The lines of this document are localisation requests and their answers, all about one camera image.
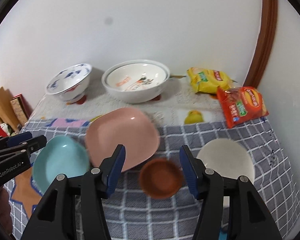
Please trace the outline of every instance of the screw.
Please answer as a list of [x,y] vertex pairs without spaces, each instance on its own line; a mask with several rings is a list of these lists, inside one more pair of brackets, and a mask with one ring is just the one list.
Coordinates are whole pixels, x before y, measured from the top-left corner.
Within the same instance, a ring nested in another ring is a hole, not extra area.
[[92,174],[98,174],[100,172],[100,169],[99,168],[93,168],[92,170],[91,170],[91,173]]
[[248,182],[248,181],[249,181],[249,179],[248,179],[246,176],[241,176],[241,177],[240,177],[240,180],[241,180],[242,182]]
[[65,178],[64,174],[59,174],[57,176],[57,180],[59,180],[59,181],[63,180],[64,178]]
[[204,172],[207,173],[208,175],[212,175],[214,173],[214,170],[207,168]]

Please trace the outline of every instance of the tablecloth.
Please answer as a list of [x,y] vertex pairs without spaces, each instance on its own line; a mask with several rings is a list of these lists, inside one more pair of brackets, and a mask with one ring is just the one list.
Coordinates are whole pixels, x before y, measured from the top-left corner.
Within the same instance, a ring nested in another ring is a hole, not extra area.
[[[50,127],[52,120],[32,120],[24,131],[33,136],[44,134],[47,139],[67,135],[84,145],[87,127]],[[152,158],[165,157],[179,163],[179,147],[189,145],[196,156],[203,145],[215,138],[229,138],[247,149],[255,167],[254,186],[265,201],[283,238],[293,228],[300,214],[300,193],[293,179],[290,161],[282,151],[278,139],[266,118],[256,119],[227,129],[225,122],[197,123],[182,126],[158,127],[160,146]],[[32,155],[33,162],[38,153]],[[105,216],[114,240],[121,239],[191,239],[198,219],[201,203],[189,193],[187,185],[173,197],[154,200],[139,187],[138,173],[144,165],[124,172],[115,193],[103,201]],[[9,194],[14,180],[7,185]],[[11,202],[14,235],[20,239],[28,221],[22,206]],[[224,210],[222,226],[227,225]],[[84,239],[81,223],[80,197],[76,199],[77,237]]]
[[156,126],[181,125],[190,110],[201,111],[205,122],[224,119],[218,100],[208,94],[195,94],[185,78],[171,78],[159,101],[128,104],[109,96],[99,79],[92,80],[86,90],[83,105],[66,105],[55,96],[44,95],[32,113],[31,120],[73,118],[92,119],[121,107],[134,107],[143,111]]

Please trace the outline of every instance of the pink square plate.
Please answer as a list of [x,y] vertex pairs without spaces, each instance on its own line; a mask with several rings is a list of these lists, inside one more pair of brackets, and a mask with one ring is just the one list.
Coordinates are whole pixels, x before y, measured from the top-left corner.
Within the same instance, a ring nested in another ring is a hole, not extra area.
[[110,157],[118,144],[126,148],[122,171],[144,162],[158,149],[159,132],[138,109],[125,107],[105,114],[89,126],[86,147],[94,167]]

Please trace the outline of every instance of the yellow duck print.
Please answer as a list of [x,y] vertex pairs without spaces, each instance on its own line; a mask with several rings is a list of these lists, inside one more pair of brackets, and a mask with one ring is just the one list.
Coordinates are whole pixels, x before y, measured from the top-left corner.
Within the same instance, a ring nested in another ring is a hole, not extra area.
[[185,124],[203,122],[202,114],[198,110],[191,110],[185,119]]

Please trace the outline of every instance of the light blue bowl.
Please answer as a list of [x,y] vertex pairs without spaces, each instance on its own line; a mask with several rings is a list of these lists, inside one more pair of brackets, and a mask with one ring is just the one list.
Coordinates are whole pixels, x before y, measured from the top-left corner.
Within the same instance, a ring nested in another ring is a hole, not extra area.
[[88,153],[83,146],[67,136],[52,138],[39,153],[32,166],[32,178],[42,194],[61,173],[68,178],[81,176],[90,167]]

